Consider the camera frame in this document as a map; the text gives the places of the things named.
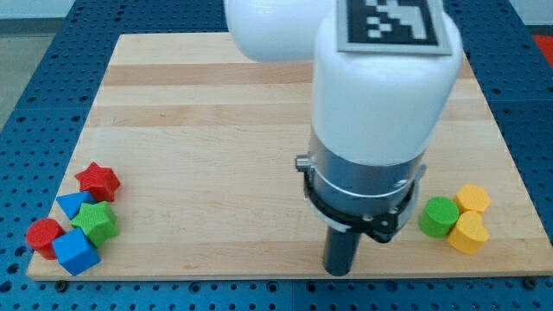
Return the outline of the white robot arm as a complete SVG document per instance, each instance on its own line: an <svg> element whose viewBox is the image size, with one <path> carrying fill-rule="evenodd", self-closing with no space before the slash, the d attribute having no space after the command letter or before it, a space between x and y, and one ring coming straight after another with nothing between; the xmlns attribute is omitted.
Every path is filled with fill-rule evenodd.
<svg viewBox="0 0 553 311"><path fill-rule="evenodd" d="M312 207L336 231L390 241L461 68L442 2L234 0L224 12L246 57L313 65L312 134L296 162Z"/></svg>

